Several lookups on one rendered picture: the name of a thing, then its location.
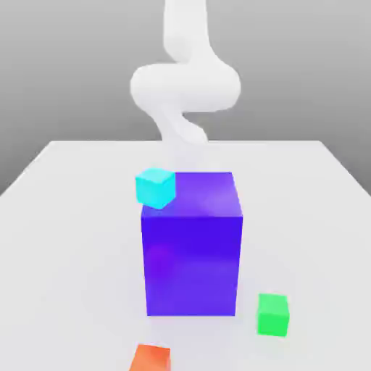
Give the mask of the small cyan cube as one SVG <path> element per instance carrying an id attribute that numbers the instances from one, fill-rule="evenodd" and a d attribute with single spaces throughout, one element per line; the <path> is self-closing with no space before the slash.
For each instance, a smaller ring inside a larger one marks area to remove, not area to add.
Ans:
<path id="1" fill-rule="evenodd" d="M 135 176 L 137 201 L 145 206 L 163 209 L 176 197 L 175 173 L 149 168 Z"/>

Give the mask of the large purple box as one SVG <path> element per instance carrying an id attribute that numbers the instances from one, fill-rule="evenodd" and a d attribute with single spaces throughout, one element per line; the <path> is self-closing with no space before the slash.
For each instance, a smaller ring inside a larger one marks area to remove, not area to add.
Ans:
<path id="1" fill-rule="evenodd" d="M 141 211 L 149 316 L 233 316 L 243 212 L 231 172 L 179 172 L 176 197 Z"/>

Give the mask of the small green cube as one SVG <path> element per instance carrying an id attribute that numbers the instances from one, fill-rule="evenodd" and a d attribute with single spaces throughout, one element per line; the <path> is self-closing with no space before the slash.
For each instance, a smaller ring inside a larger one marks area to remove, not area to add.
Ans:
<path id="1" fill-rule="evenodd" d="M 286 337 L 290 312 L 287 296 L 275 293 L 260 293 L 257 308 L 257 333 Z"/>

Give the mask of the small orange cube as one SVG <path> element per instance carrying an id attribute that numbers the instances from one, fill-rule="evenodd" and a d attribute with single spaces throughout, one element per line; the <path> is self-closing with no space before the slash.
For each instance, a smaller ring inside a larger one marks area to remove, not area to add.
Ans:
<path id="1" fill-rule="evenodd" d="M 129 371 L 171 371 L 170 348 L 138 344 Z"/>

